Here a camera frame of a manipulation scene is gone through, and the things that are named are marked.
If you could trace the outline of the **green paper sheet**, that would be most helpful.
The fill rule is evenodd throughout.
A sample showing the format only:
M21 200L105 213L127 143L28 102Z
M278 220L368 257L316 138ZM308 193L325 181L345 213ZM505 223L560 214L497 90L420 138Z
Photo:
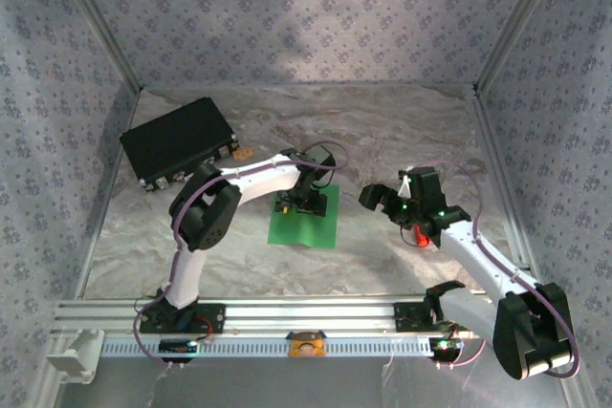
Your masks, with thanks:
M324 217L294 210L273 211L271 215L268 243L270 245L334 249L336 247L339 217L340 187L331 184L322 190L327 198Z

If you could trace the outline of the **black hard case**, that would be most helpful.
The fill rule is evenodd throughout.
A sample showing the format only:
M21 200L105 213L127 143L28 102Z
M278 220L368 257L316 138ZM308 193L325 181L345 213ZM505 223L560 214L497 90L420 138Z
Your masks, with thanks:
M226 158L239 148L237 135L210 97L129 129L120 143L145 191L180 182L200 164Z

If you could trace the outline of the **small circuit board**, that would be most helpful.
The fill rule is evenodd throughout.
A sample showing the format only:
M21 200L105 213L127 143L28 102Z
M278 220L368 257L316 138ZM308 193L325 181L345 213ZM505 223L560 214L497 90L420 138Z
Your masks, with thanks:
M162 339L158 345L160 354L195 354L199 343L190 339Z
M433 361L451 364L457 361L463 352L464 341L459 338L430 338L429 346L433 352Z

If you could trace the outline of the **aluminium side rail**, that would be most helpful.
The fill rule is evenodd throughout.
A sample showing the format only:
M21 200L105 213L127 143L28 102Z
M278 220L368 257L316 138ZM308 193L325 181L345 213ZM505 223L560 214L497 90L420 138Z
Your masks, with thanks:
M134 117L140 96L140 88L122 84L118 89L109 113L104 121L97 150L93 156L101 166L93 183L91 207L84 221L83 239L78 247L78 272L72 298L83 298L88 281L93 250L101 232L110 201L112 187L118 175L122 147L120 135L125 132Z
M492 183L492 194L502 215L502 223L508 238L512 260L528 270L534 278L541 280L541 269L529 241L523 219L520 216L510 176L505 170L498 141L486 114L486 106L478 92L476 90L472 90L472 92L471 104L478 143L485 156L485 163Z

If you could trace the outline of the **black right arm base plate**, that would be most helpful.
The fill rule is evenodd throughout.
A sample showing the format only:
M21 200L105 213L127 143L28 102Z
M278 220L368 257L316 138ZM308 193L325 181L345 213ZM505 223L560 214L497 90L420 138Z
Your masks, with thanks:
M431 308L424 302L398 302L393 304L393 317L397 333L441 332L448 326L435 322Z

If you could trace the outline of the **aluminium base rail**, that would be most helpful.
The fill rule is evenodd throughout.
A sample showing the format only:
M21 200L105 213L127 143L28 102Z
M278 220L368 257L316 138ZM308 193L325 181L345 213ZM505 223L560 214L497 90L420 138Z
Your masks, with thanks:
M425 302L419 296L342 296L208 299L200 304L224 304L225 326L212 338L283 337L289 332L323 331L328 337L352 336L449 336L492 337L496 311L492 302L467 290L454 290L441 300L442 314L435 322L448 327L441 332L397 333L393 304ZM103 330L110 336L127 336L142 319L129 300L83 300L60 304L55 310L52 333L75 333L79 329ZM153 336L201 336L198 334L146 334Z

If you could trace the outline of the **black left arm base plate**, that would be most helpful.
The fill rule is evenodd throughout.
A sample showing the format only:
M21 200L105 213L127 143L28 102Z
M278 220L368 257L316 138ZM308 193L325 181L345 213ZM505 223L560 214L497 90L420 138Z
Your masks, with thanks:
M225 316L224 304L194 302L177 309L164 300L143 313L139 331L146 334L219 334L223 332Z

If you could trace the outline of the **orange clip on rail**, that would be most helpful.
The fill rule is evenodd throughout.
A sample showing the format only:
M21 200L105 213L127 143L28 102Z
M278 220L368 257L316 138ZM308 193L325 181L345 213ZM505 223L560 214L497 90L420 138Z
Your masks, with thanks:
M326 334L323 331L289 332L289 357L325 356Z

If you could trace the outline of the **aluminium corner post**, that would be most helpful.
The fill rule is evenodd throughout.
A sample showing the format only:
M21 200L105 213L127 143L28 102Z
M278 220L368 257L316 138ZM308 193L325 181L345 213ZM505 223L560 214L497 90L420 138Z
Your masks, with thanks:
M474 81L474 92L478 97L484 97L490 91L539 2L540 0L516 0Z

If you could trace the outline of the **white plastic bracket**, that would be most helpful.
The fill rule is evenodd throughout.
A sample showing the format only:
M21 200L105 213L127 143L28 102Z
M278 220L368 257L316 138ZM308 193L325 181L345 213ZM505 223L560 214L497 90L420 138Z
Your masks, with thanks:
M47 355L47 361L57 370L65 383L91 384L96 376L105 332L79 329L62 352Z

